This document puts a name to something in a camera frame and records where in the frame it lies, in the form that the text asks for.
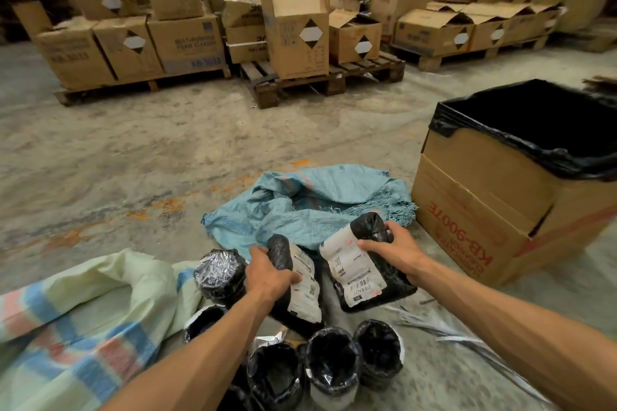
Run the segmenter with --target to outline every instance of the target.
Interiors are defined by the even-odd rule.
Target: person's right hand
[[[405,273],[411,283],[416,284],[417,270],[421,266],[431,263],[432,259],[420,250],[412,235],[403,226],[398,225],[394,221],[386,221],[386,226],[394,236],[394,241],[391,244],[359,240],[358,247],[362,250],[381,255],[390,265]]]

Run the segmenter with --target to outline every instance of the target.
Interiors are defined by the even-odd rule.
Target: black plastic liner
[[[349,332],[338,327],[320,329],[307,342],[304,365],[311,386],[325,395],[322,399],[354,399],[360,382],[360,348]],[[317,404],[327,410],[337,408]]]
[[[251,395],[233,384],[229,385],[217,407],[218,411],[258,411],[258,409],[253,406]]]
[[[227,313],[225,306],[212,304],[201,309],[184,326],[184,342],[189,343],[218,322]]]
[[[246,293],[246,261],[235,249],[211,250],[200,260],[193,276],[205,298],[227,308]]]
[[[302,361],[289,343],[258,347],[249,358],[247,380],[265,411],[292,410],[302,400]]]
[[[429,128],[489,134],[561,179],[617,179],[617,101],[545,80],[437,104]]]
[[[392,243],[394,240],[394,237],[390,233],[390,230],[384,225],[381,217],[374,212],[364,213],[362,216],[359,216],[351,221],[350,227],[353,235],[358,239],[372,239],[377,242],[387,243]],[[380,295],[362,301],[353,307],[347,304],[342,284],[336,281],[332,275],[332,271],[330,271],[329,265],[327,263],[325,264],[326,267],[328,267],[328,273],[335,286],[336,295],[339,298],[339,303],[344,312],[361,312],[366,309],[382,306],[383,304],[388,304],[389,302],[395,302],[407,296],[411,296],[418,290],[417,287],[409,282],[405,273],[390,265],[381,255],[368,252],[368,256],[381,273],[386,282],[386,287],[381,291]]]
[[[365,320],[353,340],[360,345],[360,383],[376,391],[386,389],[403,369],[404,345],[394,329],[385,321]]]
[[[289,249],[289,239],[279,234],[274,234],[266,245],[268,248],[268,257],[277,270],[293,270],[294,265]],[[319,285],[319,296],[317,298],[319,309],[321,310],[321,318],[323,319],[323,289],[321,288],[321,274],[323,270],[323,260],[319,256],[311,256],[310,251],[300,248],[312,260],[315,267],[313,275],[316,283]],[[288,306],[291,299],[291,289],[289,288],[283,296],[274,303],[274,307],[270,312],[270,316],[285,327],[294,330],[304,338],[309,338],[311,335],[323,328],[323,321],[311,322],[299,318],[289,312]]]

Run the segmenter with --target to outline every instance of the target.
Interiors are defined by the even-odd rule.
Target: black wrapped package
[[[406,298],[418,288],[380,255],[361,250],[359,239],[392,243],[393,236],[377,213],[359,216],[321,244],[344,312],[360,312]]]
[[[349,332],[320,329],[307,342],[304,366],[317,406],[340,411],[351,405],[360,382],[360,348]]]
[[[274,303],[270,316],[304,338],[323,328],[321,306],[322,261],[311,258],[285,236],[274,234],[267,243],[268,257],[277,270],[297,271],[302,281],[291,286],[281,299]]]
[[[257,411],[253,406],[251,395],[234,384],[223,395],[223,399],[217,407],[218,411]]]
[[[302,361],[284,341],[258,347],[249,358],[246,378],[265,411],[295,409],[304,393]]]
[[[235,249],[211,250],[199,261],[193,276],[205,298],[227,308],[246,293],[246,261]]]
[[[375,391],[385,390],[403,369],[402,338],[385,321],[370,319],[359,324],[353,340],[360,345],[360,383]]]
[[[429,128],[487,134],[561,179],[617,179],[617,101],[545,80],[437,104]]]
[[[189,343],[218,322],[227,313],[225,306],[211,304],[198,310],[184,324],[184,342]]]

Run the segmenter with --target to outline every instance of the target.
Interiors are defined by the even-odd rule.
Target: black and white diamond symbol
[[[321,36],[323,36],[323,31],[312,19],[309,18],[308,20],[302,31],[300,31],[300,38],[312,49],[319,42]]]
[[[463,28],[463,30],[454,36],[454,44],[456,44],[457,49],[460,49],[463,44],[467,42],[469,39],[469,34],[467,33],[467,28]]]
[[[369,41],[366,36],[362,36],[353,50],[355,50],[361,58],[364,58],[372,48],[373,45],[371,44],[371,41]]]
[[[144,50],[144,46],[146,45],[146,40],[137,33],[128,30],[127,37],[124,39],[123,44],[129,49],[135,51],[137,54],[141,54]]]
[[[497,42],[504,36],[504,33],[504,25],[499,25],[497,29],[490,34],[490,42],[492,42],[493,45],[497,44]]]
[[[121,0],[101,0],[101,4],[105,8],[114,12],[116,15],[118,15],[118,13],[120,12],[120,9],[122,8]]]

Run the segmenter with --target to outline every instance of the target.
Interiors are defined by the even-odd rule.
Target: hand
[[[416,273],[418,269],[433,260],[420,250],[416,241],[403,226],[394,221],[386,221],[386,227],[394,236],[394,241],[375,242],[371,240],[359,240],[358,247],[364,251],[375,252],[386,259],[390,265],[398,268],[407,275],[412,284],[417,285]]]
[[[277,270],[262,247],[251,247],[251,263],[246,267],[246,292],[265,295],[269,302],[276,302],[292,284],[302,281],[302,275],[290,270]]]

